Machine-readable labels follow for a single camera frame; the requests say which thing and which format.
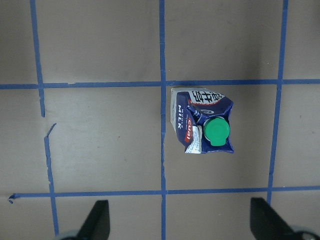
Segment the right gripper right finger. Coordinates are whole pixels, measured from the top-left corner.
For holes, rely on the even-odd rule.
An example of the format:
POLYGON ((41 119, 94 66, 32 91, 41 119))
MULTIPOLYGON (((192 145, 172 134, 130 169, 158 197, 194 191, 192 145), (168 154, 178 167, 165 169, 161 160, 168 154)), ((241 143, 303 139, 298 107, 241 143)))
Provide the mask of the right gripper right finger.
POLYGON ((250 230, 256 240, 294 240, 295 232, 262 197, 250 200, 250 230))

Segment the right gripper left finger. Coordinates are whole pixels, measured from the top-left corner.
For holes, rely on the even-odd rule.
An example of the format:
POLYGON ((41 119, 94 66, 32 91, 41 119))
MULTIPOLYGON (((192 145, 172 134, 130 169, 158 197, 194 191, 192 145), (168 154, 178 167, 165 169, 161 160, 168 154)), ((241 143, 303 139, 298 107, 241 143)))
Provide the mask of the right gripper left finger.
POLYGON ((110 236, 108 200, 97 200, 76 235, 77 240, 108 240, 110 236))

